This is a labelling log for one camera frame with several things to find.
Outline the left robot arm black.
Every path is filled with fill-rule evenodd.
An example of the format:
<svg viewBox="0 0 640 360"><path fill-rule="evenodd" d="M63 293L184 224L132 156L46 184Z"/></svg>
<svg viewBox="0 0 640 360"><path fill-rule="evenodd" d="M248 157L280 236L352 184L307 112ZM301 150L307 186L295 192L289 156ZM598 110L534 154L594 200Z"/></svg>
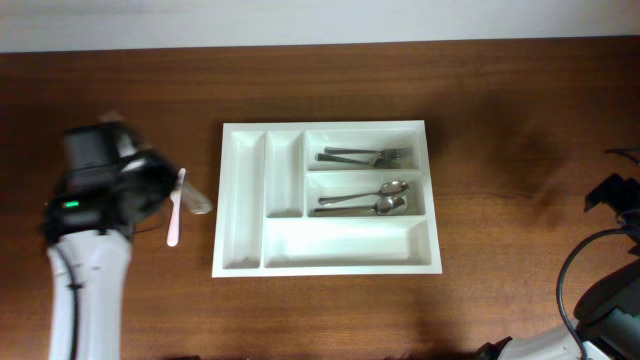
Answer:
<svg viewBox="0 0 640 360"><path fill-rule="evenodd" d="M48 356L117 359L122 300L139 223L171 202L167 243L180 239L181 208L197 215L211 201L122 122L64 133L68 166L41 226L53 277Z"/></svg>

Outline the metal fork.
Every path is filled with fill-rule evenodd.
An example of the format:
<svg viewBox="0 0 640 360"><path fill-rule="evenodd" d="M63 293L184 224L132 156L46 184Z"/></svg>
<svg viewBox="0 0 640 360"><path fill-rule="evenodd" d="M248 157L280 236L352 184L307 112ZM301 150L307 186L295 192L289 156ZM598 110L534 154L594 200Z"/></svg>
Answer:
<svg viewBox="0 0 640 360"><path fill-rule="evenodd" d="M412 157L413 149L412 148L387 148L383 150L368 150L368 149L347 149L347 148L325 147L324 153L329 155L369 154L369 155L377 155L386 159L397 160L397 159Z"/></svg>
<svg viewBox="0 0 640 360"><path fill-rule="evenodd" d="M376 169L400 169L401 168L400 164L392 160L387 160L382 157L373 157L369 160L355 160L355 159L349 159L349 158L335 156L335 155L317 153L315 155L315 159L320 162L354 164L354 165L367 166L367 167L376 168Z"/></svg>

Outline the metal fork top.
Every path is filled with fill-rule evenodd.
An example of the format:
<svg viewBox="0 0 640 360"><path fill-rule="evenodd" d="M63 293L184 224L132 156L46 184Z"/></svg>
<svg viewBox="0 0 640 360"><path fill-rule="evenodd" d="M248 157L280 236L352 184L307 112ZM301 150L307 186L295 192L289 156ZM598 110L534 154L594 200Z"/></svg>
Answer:
<svg viewBox="0 0 640 360"><path fill-rule="evenodd" d="M324 153L329 155L369 154L369 155L377 155L386 159L397 160L397 159L412 157L413 149L412 148L387 148L383 150L368 150L368 149L347 149L347 148L325 147Z"/></svg>

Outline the metal spoon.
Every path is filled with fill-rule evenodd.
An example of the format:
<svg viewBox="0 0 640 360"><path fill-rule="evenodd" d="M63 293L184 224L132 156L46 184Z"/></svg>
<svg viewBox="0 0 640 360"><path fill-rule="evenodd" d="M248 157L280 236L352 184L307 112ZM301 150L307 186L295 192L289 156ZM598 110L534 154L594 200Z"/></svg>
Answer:
<svg viewBox="0 0 640 360"><path fill-rule="evenodd" d="M394 197L394 196L404 196L410 190L410 185L405 181L389 181L381 185L381 187L373 192L361 193L361 194L353 194L353 195L342 195L342 196L333 196L333 197L319 197L318 204L322 206L333 205L339 202L349 201L356 198L366 197L366 196L378 196L378 197Z"/></svg>
<svg viewBox="0 0 640 360"><path fill-rule="evenodd" d="M371 206L352 206L330 209L315 209L312 212L314 217L332 216L394 216L402 213L407 206L403 197L383 197L379 198Z"/></svg>

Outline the pink plastic knife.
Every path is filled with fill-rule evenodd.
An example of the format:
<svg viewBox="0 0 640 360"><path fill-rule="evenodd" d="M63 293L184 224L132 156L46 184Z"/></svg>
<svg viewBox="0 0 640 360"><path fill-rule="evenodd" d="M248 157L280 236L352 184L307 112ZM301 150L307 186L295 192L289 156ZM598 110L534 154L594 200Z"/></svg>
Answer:
<svg viewBox="0 0 640 360"><path fill-rule="evenodd" d="M180 239L181 198L185 175L186 169L181 168L177 174L175 187L169 196L172 202L171 218L166 238L166 244L169 247L176 247Z"/></svg>

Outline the metal spoon bottom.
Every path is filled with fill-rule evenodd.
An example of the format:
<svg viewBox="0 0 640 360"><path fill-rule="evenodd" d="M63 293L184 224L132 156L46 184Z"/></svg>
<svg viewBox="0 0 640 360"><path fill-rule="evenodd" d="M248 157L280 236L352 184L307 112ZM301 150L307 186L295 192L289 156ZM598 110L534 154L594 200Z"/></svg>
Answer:
<svg viewBox="0 0 640 360"><path fill-rule="evenodd" d="M314 217L332 216L394 216L402 213L407 206L403 197L383 197L379 198L371 206L352 206L330 209L315 209L312 212Z"/></svg>

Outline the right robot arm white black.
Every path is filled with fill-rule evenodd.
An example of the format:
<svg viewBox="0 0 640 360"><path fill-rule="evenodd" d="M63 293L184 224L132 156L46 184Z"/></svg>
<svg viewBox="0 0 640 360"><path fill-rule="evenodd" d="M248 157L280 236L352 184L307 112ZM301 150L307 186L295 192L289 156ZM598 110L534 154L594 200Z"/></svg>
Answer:
<svg viewBox="0 0 640 360"><path fill-rule="evenodd" d="M584 210L607 205L617 226L582 240L564 261L556 281L556 305L562 324L534 337L507 337L486 343L473 355L484 360L639 360L639 261L634 260L595 282L577 302L573 315L564 306L563 289L570 265L597 240L625 236L629 253L639 255L639 182L614 173L585 197Z"/></svg>

